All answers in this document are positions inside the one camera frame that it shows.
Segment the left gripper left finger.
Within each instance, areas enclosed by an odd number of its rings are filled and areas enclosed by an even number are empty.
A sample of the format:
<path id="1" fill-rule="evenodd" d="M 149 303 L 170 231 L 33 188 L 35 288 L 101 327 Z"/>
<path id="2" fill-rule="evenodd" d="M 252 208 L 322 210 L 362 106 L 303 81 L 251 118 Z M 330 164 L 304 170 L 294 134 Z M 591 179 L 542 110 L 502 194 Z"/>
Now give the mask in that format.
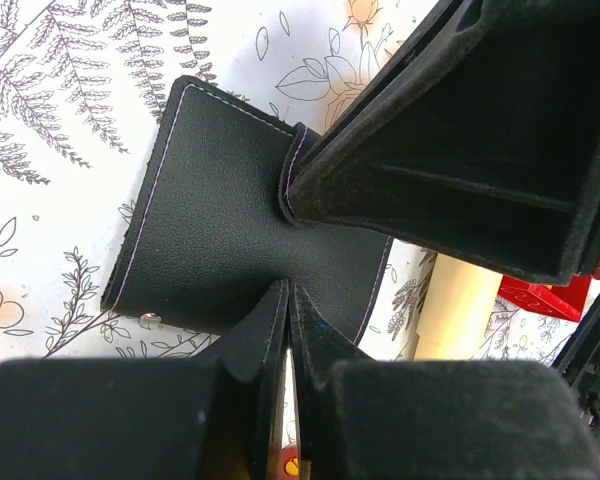
<path id="1" fill-rule="evenodd" d="M 0 363 L 0 479 L 274 479 L 289 285 L 192 357 Z"/>

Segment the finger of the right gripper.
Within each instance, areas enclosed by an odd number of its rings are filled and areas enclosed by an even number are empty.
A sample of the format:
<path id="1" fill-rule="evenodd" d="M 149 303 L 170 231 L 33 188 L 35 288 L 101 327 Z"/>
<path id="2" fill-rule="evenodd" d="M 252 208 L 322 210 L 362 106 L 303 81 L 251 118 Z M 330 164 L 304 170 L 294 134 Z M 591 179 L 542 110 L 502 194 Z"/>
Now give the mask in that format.
<path id="1" fill-rule="evenodd" d="M 298 162 L 302 221 L 600 277 L 600 1 L 441 1 Z"/>

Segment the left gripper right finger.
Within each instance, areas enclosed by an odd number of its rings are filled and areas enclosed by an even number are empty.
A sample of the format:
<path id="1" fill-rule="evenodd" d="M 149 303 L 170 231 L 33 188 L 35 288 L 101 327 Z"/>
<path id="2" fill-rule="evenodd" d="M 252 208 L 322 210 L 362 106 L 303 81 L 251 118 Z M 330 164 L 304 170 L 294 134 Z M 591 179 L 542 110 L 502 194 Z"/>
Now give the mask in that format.
<path id="1" fill-rule="evenodd" d="M 289 297 L 304 479 L 600 479 L 567 384 L 527 361 L 378 361 Z"/>

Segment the black leather card holder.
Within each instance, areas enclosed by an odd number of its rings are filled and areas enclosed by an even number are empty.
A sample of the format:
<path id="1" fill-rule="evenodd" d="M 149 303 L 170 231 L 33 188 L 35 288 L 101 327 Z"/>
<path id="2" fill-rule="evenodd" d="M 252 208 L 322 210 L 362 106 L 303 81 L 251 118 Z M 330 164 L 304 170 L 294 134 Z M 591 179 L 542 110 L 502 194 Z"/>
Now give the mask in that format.
<path id="1" fill-rule="evenodd" d="M 222 334 L 286 280 L 359 342 L 392 242 L 292 217 L 286 189 L 317 138 L 196 77 L 177 78 L 102 308 Z"/>

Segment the orange toy car block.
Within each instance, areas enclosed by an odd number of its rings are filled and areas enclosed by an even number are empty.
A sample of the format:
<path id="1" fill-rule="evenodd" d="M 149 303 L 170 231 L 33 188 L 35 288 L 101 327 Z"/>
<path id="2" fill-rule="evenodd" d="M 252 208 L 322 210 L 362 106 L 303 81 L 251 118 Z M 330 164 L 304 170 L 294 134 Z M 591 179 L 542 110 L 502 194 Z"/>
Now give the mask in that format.
<path id="1" fill-rule="evenodd" d="M 299 480 L 301 477 L 301 461 L 298 449 L 290 445 L 281 451 L 280 480 Z"/>

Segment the cream toy microphone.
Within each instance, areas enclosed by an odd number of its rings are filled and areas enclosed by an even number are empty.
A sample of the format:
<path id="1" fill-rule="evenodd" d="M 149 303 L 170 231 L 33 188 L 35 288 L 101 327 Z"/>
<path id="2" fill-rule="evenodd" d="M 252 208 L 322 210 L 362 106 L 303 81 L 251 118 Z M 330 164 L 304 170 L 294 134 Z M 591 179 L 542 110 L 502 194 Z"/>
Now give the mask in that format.
<path id="1" fill-rule="evenodd" d="M 478 350 L 502 280 L 500 273 L 439 254 L 417 325 L 421 360 L 466 360 Z"/>

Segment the red owl toy block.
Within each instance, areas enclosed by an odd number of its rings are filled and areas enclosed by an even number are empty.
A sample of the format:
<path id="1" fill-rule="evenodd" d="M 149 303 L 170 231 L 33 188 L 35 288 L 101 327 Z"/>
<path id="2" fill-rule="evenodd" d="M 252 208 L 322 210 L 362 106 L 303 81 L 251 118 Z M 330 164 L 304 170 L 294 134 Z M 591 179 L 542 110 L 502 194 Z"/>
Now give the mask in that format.
<path id="1" fill-rule="evenodd" d="M 588 276 L 574 276 L 567 286 L 532 284 L 504 276 L 498 295 L 525 311 L 579 323 L 590 284 Z"/>

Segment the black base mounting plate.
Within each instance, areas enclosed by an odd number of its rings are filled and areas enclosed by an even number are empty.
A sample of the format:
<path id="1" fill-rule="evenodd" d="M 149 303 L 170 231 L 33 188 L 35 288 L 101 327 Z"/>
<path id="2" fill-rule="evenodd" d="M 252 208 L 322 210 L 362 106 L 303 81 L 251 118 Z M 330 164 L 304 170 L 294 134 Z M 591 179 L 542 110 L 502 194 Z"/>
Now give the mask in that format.
<path id="1" fill-rule="evenodd" d="M 589 432 L 600 448 L 600 294 L 552 367 L 575 395 Z"/>

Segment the floral table mat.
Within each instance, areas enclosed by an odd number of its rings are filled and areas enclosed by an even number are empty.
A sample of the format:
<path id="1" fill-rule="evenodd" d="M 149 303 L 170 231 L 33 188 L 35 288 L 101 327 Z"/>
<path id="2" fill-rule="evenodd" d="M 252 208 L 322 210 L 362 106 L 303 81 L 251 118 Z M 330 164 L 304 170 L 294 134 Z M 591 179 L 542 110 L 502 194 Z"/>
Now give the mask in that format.
<path id="1" fill-rule="evenodd" d="M 99 298 L 168 91 L 191 75 L 324 132 L 430 1 L 0 1 L 0 364 L 191 357 L 213 336 Z"/>

